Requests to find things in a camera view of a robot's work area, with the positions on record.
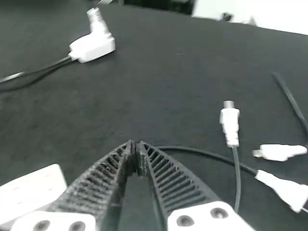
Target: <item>dark background object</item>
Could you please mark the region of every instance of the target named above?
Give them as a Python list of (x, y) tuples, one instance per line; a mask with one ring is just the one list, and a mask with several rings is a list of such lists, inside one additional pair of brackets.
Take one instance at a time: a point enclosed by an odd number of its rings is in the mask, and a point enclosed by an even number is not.
[[(68, 54), (70, 42), (89, 32), (81, 1), (44, 4), (1, 1), (1, 76), (58, 60)], [(270, 74), (283, 76), (307, 116), (307, 36), (131, 6), (100, 8), (115, 37), (114, 53), (0, 94), (0, 184), (53, 163), (71, 183), (129, 139), (232, 158), (218, 121), (224, 100), (234, 100), (241, 110), (241, 162), (308, 184), (308, 155), (275, 163), (251, 154), (261, 143), (305, 141)], [(234, 167), (189, 154), (173, 157), (234, 203)], [(306, 214), (294, 213), (250, 175), (243, 173), (242, 180), (240, 215), (257, 231), (306, 231)], [(155, 230), (151, 195), (140, 192), (145, 184), (134, 179), (128, 184), (120, 230)]]
[(125, 5), (141, 6), (164, 11), (173, 11), (192, 14), (194, 0), (113, 0), (112, 3), (121, 2)]

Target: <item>white power strip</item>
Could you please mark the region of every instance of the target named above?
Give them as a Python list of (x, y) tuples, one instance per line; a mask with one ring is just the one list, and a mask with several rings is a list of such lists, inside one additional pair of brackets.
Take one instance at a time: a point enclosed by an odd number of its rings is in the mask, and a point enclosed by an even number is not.
[(94, 216), (35, 211), (19, 218), (11, 231), (95, 231)]
[(0, 187), (0, 229), (9, 230), (16, 218), (45, 210), (67, 188), (57, 164), (50, 165)]

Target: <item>screw hole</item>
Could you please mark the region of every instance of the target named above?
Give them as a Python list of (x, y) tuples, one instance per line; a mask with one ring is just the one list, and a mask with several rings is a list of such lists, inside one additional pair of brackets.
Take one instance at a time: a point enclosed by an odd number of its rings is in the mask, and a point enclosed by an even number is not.
[(194, 221), (190, 216), (183, 215), (177, 219), (177, 224), (178, 226), (188, 227), (192, 226), (194, 224)]
[(218, 219), (223, 219), (228, 217), (227, 211), (222, 208), (213, 208), (211, 210), (211, 215), (213, 218), (218, 218)]
[(86, 224), (82, 221), (76, 221), (69, 227), (69, 231), (84, 231), (86, 229)]
[(49, 225), (50, 221), (42, 220), (34, 226), (33, 231), (45, 231), (48, 229)]

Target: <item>white connector tip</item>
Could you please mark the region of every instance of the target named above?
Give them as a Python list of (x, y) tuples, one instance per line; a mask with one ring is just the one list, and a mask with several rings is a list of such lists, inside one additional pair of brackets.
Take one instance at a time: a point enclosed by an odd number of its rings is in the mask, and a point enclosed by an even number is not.
[(273, 161), (286, 161), (288, 158), (307, 153), (302, 145), (263, 144), (259, 150), (252, 151), (254, 157), (262, 157)]
[(226, 143), (229, 148), (239, 146), (239, 123), (238, 118), (240, 110), (234, 108), (234, 102), (227, 100), (223, 102), (224, 108), (220, 111), (219, 122), (222, 125), (223, 132), (225, 133)]
[(266, 171), (258, 170), (255, 178), (271, 187), (290, 208), (299, 213), (308, 200), (308, 186), (291, 180), (282, 180)]

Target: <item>cable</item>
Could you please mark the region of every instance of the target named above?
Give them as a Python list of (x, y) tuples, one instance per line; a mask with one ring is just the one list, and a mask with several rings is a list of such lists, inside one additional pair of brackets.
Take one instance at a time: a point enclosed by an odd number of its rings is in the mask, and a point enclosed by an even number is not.
[(302, 208), (302, 210), (303, 210), (304, 212), (308, 213), (308, 210), (307, 210), (307, 209), (305, 209), (305, 208)]
[(239, 155), (237, 153), (237, 148), (232, 148), (233, 158), (234, 158), (234, 166), (235, 166), (235, 177), (236, 177), (236, 195), (235, 195), (235, 203), (234, 203), (234, 211), (238, 213), (240, 202), (241, 202), (241, 169), (240, 169), (240, 160)]
[(305, 130), (305, 133), (306, 133), (306, 143), (305, 143), (304, 146), (308, 147), (308, 122), (306, 121), (303, 113), (301, 112), (296, 100), (294, 99), (292, 93), (288, 89), (288, 87), (287, 87), (285, 81), (283, 80), (283, 78), (281, 78), (281, 76), (278, 73), (273, 73), (272, 76), (274, 77), (274, 79), (277, 81), (277, 83), (279, 84), (279, 86), (283, 90), (283, 92), (286, 95), (286, 97), (288, 98), (293, 110), (295, 111), (297, 118), (302, 123), (302, 126)]
[[(185, 147), (185, 146), (174, 146), (174, 145), (157, 146), (157, 148), (160, 149), (161, 151), (178, 151), (178, 152), (187, 152), (187, 153), (197, 154), (197, 155), (201, 155), (203, 157), (207, 156), (209, 158), (216, 159), (220, 162), (234, 166), (233, 160), (231, 160), (227, 157), (224, 157), (222, 155), (212, 153), (212, 152), (209, 152), (209, 151), (205, 151), (205, 150), (202, 150), (202, 149)], [(245, 171), (245, 172), (247, 172), (247, 173), (249, 173), (253, 176), (255, 176), (257, 174), (257, 170), (253, 167), (250, 167), (250, 166), (245, 165), (243, 163), (239, 163), (239, 166), (243, 171)]]
[(70, 56), (67, 56), (63, 59), (60, 59), (60, 60), (58, 60), (58, 61), (56, 61), (56, 62), (54, 62), (54, 63), (52, 63), (48, 66), (45, 66), (45, 67), (38, 69), (38, 70), (35, 70), (35, 71), (23, 71), (23, 72), (19, 72), (19, 73), (16, 73), (16, 74), (13, 74), (13, 75), (10, 75), (10, 76), (7, 76), (7, 77), (3, 77), (3, 78), (0, 79), (0, 84), (6, 83), (8, 81), (14, 80), (14, 79), (19, 78), (19, 77), (26, 77), (26, 76), (29, 76), (29, 75), (33, 75), (33, 74), (45, 71), (45, 70), (49, 70), (53, 67), (57, 67), (58, 65), (65, 63), (68, 60), (71, 60)]
[(66, 63), (62, 63), (62, 64), (59, 64), (57, 65), (56, 67), (48, 70), (47, 72), (37, 76), (36, 78), (34, 78), (33, 80), (31, 80), (30, 82), (27, 82), (27, 83), (24, 83), (22, 85), (19, 85), (19, 86), (14, 86), (14, 87), (10, 87), (10, 88), (5, 88), (5, 89), (0, 89), (0, 93), (3, 93), (3, 92), (10, 92), (10, 91), (15, 91), (15, 90), (21, 90), (21, 89), (24, 89), (24, 88), (27, 88), (27, 87), (30, 87), (32, 86), (33, 84), (43, 80), (45, 77), (47, 77), (48, 75), (52, 74), (53, 72), (59, 70), (60, 68), (62, 68), (63, 66), (67, 65), (67, 64), (70, 64), (72, 63), (73, 61), (71, 60), (70, 62), (66, 62)]

